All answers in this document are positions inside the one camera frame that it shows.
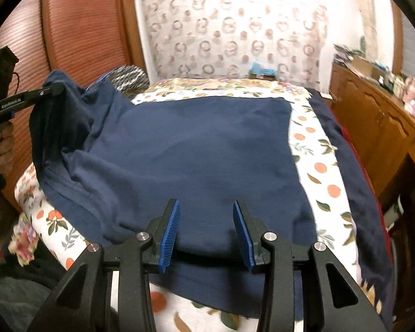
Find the wooden door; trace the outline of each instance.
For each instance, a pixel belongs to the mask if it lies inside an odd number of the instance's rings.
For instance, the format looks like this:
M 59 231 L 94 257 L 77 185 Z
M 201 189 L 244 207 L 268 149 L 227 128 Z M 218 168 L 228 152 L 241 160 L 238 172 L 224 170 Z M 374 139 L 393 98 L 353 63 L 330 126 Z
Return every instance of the wooden door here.
M 398 171 L 415 137 L 415 130 L 403 116 L 405 111 L 390 102 L 383 103 L 381 109 L 384 115 L 380 133 L 366 165 L 376 196 L 381 195 Z
M 52 69 L 86 86 L 113 68 L 130 65 L 122 0 L 41 0 Z
M 359 108 L 359 99 L 357 98 L 359 81 L 355 78 L 355 75 L 352 78 L 351 75 L 342 74 L 341 72 L 335 74 L 333 77 L 340 79 L 340 81 L 338 82 L 338 92 L 336 95 L 337 101 L 332 106 L 332 109 L 339 123 L 348 129 L 352 135 L 356 129 L 357 120 L 354 111 Z
M 340 84 L 342 81 L 343 73 L 341 71 L 342 67 L 338 65 L 333 65 L 331 83 L 329 85 L 329 93 L 336 98 L 338 98 L 338 91 L 340 89 Z
M 140 40 L 140 30 L 138 29 L 137 11 L 135 0 L 123 1 L 123 15 L 126 27 L 126 37 L 131 53 L 131 62 L 146 72 L 145 57 L 143 55 L 142 42 Z
M 352 136 L 352 141 L 361 162 L 366 166 L 368 160 L 375 153 L 375 145 L 380 134 L 380 120 L 384 113 L 381 105 L 384 99 L 370 86 L 362 82 L 360 84 L 359 113 L 357 113 L 356 133 Z
M 19 58 L 15 72 L 20 76 L 17 92 L 40 88 L 50 73 L 45 43 L 43 41 L 40 0 L 22 0 L 0 27 L 0 48 L 8 45 Z M 14 76 L 9 86 L 9 95 L 14 94 L 17 79 Z M 32 162 L 29 116 L 32 107 L 16 113 L 14 124 L 15 152 L 14 168 L 6 177 L 3 195 L 18 210 L 21 208 L 14 197 L 14 187 L 25 169 Z

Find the floral bedspread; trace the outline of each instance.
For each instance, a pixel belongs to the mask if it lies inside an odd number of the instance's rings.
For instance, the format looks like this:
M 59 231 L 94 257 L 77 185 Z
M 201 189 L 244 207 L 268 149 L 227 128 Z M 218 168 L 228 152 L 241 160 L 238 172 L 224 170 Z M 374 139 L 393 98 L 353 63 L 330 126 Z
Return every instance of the floral bedspread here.
M 300 182 L 306 191 L 317 225 L 318 239 L 324 242 L 362 287 L 374 304 L 373 287 L 367 290 L 361 281 L 355 242 L 356 226 L 338 163 L 332 146 L 324 133 L 302 88 L 277 81 L 260 80 L 200 80 L 169 79 L 160 81 L 146 92 L 137 95 L 132 103 L 166 103 L 166 101 L 227 96 L 230 98 L 284 98 L 291 103 L 289 145 L 298 170 Z M 68 269 L 89 242 L 50 204 L 41 190 L 34 166 L 31 164 L 15 187 L 15 198 L 24 214 L 19 228 L 14 229 L 10 249 L 22 265 L 33 258 L 38 233 L 51 253 Z M 25 230 L 31 239 L 25 237 Z M 114 273 L 111 305 L 117 309 L 118 273 Z M 155 322 L 159 332 L 171 331 L 255 331 L 258 320 L 236 316 L 211 309 L 170 293 L 151 284 L 151 298 Z M 381 311 L 381 302 L 376 304 Z M 302 331 L 302 322 L 296 322 L 296 331 Z

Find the human hand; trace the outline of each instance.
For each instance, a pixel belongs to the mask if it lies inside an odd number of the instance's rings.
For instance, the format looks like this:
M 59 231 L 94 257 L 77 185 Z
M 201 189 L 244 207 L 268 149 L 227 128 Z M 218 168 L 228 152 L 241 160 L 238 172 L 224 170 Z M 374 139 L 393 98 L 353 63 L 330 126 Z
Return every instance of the human hand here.
M 0 174 L 6 176 L 14 163 L 14 125 L 10 122 L 0 124 Z

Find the blue fabric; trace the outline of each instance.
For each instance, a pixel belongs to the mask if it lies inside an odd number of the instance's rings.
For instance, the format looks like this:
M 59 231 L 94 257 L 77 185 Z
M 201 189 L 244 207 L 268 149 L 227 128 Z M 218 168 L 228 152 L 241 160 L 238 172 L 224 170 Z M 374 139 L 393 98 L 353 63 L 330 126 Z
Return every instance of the blue fabric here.
M 45 84 L 54 82 L 66 93 L 38 103 L 30 119 L 37 177 L 53 206 L 88 240 L 107 246 L 146 228 L 177 198 L 177 253 L 170 273 L 151 280 L 257 317 L 263 276 L 244 270 L 233 201 L 242 199 L 288 241 L 317 240 L 288 145 L 290 104 L 204 97 L 134 106 L 109 81 L 85 90 L 53 71 Z
M 393 268 L 388 256 L 383 222 L 380 220 L 377 202 L 351 147 L 346 142 L 340 125 L 320 94 L 313 89 L 309 100 L 317 118 L 335 152 L 338 167 L 343 178 L 352 218 L 357 226 L 357 247 L 363 280 L 373 284 L 377 300 L 382 302 L 381 318 L 388 331 L 392 330 L 392 315 L 395 296 L 393 295 Z

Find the doll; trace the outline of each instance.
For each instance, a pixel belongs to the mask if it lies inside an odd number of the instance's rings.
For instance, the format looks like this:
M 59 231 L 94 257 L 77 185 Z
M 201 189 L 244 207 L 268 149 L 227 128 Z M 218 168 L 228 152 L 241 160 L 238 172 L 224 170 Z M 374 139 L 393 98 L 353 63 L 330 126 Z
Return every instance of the doll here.
M 404 109 L 415 117 L 415 79 L 413 77 L 406 78 L 403 91 Z

